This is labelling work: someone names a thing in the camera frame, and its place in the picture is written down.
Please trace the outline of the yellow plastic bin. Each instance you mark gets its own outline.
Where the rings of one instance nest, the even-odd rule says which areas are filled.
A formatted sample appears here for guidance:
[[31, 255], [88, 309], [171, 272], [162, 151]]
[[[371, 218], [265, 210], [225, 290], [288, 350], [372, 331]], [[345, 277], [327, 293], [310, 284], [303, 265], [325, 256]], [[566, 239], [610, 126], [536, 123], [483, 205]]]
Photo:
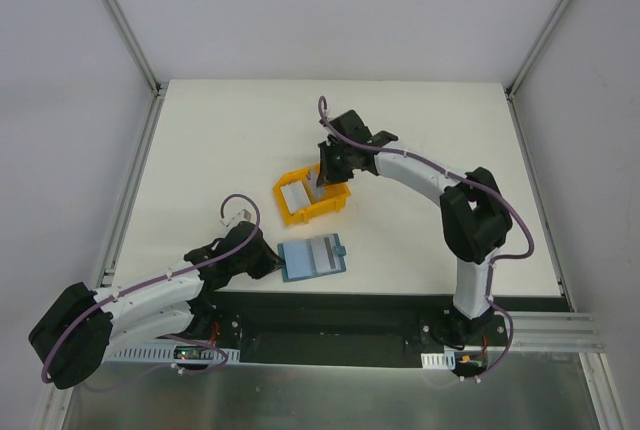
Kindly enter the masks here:
[[340, 212], [351, 191], [346, 183], [316, 185], [320, 164], [284, 174], [274, 185], [273, 195], [285, 226], [307, 224], [312, 219]]

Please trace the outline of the blue leather card holder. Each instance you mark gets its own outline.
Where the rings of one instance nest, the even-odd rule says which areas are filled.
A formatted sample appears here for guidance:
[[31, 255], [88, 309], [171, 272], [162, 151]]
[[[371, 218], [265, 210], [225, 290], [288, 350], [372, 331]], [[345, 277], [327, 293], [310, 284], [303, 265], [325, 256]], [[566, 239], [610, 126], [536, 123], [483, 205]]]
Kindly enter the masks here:
[[277, 245], [284, 265], [284, 282], [309, 280], [347, 271], [347, 251], [337, 233], [308, 239], [289, 240]]

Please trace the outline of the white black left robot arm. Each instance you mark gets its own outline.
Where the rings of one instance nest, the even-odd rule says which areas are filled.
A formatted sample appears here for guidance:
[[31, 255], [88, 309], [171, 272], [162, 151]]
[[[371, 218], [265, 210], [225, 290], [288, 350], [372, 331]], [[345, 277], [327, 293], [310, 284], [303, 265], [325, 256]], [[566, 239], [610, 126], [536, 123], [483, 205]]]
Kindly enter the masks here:
[[218, 290], [237, 275], [259, 280], [283, 264], [262, 231], [241, 222], [225, 237], [136, 283], [100, 289], [72, 284], [28, 336], [43, 364], [41, 379], [68, 389], [129, 346], [169, 335], [202, 338], [213, 323]]

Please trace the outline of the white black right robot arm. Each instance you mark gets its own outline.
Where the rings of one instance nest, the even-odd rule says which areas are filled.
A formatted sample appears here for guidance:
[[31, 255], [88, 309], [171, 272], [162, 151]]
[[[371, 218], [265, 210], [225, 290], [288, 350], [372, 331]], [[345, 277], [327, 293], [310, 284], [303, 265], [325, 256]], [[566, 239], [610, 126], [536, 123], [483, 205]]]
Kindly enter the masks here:
[[444, 240], [457, 259], [452, 337], [473, 344], [486, 331], [482, 316], [489, 311], [490, 261], [513, 226], [500, 200], [492, 174], [484, 168], [464, 175], [409, 150], [398, 137], [370, 132], [357, 112], [330, 120], [319, 108], [328, 131], [321, 142], [318, 187], [345, 183], [357, 170], [394, 180], [426, 197], [440, 209]]

